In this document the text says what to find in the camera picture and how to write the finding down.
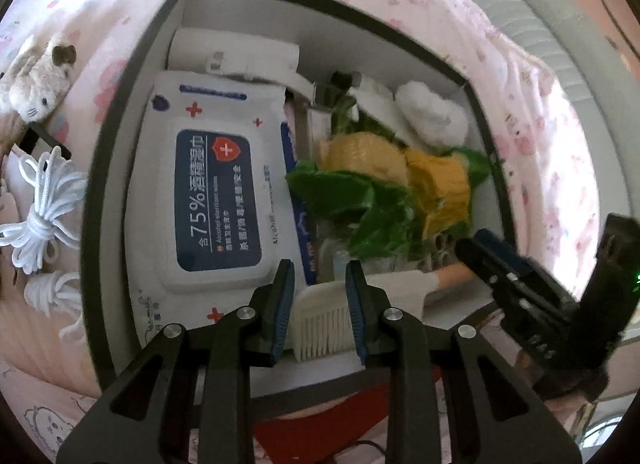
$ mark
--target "alcohol wipes pack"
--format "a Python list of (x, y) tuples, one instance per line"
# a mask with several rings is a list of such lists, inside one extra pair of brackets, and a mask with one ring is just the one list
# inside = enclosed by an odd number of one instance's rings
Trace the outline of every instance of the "alcohol wipes pack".
[(159, 73), (145, 111), (125, 218), (136, 329), (219, 320), (273, 279), (316, 282), (284, 88), (192, 72)]

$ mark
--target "white plush toy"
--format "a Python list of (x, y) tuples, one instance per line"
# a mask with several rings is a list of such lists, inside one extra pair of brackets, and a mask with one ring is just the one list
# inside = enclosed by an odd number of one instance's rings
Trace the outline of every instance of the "white plush toy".
[(43, 121), (71, 87), (76, 48), (61, 34), (42, 51), (30, 37), (0, 73), (0, 154), (11, 150), (25, 123)]
[(409, 81), (396, 91), (396, 104), (418, 135), (435, 148), (463, 146), (469, 131), (464, 109), (443, 99), (422, 82)]

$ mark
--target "metal screw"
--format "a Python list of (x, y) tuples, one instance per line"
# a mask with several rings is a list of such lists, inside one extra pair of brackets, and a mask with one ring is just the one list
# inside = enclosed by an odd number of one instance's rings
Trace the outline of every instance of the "metal screw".
[(255, 316), (255, 310), (251, 307), (241, 307), (238, 309), (238, 317), (240, 319), (251, 319)]
[(177, 323), (171, 323), (162, 330), (165, 336), (168, 338), (177, 338), (182, 333), (182, 327)]
[(385, 310), (385, 318), (389, 321), (398, 321), (402, 319), (402, 311), (400, 309), (396, 309), (395, 307), (389, 307)]
[(460, 325), (458, 327), (458, 334), (460, 334), (460, 337), (462, 338), (471, 339), (476, 336), (476, 329), (471, 325)]

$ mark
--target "white cross symbol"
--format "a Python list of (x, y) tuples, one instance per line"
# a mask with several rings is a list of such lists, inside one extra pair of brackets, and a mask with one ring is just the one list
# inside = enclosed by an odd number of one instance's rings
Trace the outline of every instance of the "white cross symbol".
[(225, 157), (228, 157), (228, 156), (229, 156), (229, 153), (230, 153), (230, 152), (232, 152), (234, 149), (233, 149), (233, 148), (229, 148), (229, 143), (228, 143), (228, 142), (226, 142), (226, 143), (225, 143), (225, 147), (224, 147), (224, 148), (220, 148), (220, 150), (221, 150), (222, 152), (225, 152)]

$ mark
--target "white rope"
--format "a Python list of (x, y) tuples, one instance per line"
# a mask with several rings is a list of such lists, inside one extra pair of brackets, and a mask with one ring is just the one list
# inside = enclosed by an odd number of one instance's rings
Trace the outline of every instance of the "white rope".
[(24, 222), (0, 225), (0, 246), (12, 245), (12, 263), (24, 274), (31, 274), (42, 269), (43, 261), (56, 261), (58, 240), (80, 248), (80, 235), (69, 231), (59, 217), (84, 199), (86, 175), (62, 157), (59, 146), (42, 154), (37, 163), (31, 155), (23, 155), (19, 167), (35, 190), (34, 201)]
[(82, 297), (75, 287), (67, 285), (71, 280), (80, 280), (77, 272), (34, 274), (24, 287), (24, 300), (34, 309), (51, 317), (52, 311), (66, 312), (78, 316), (75, 323), (68, 325), (58, 333), (63, 341), (84, 343), (84, 315), (82, 314)]

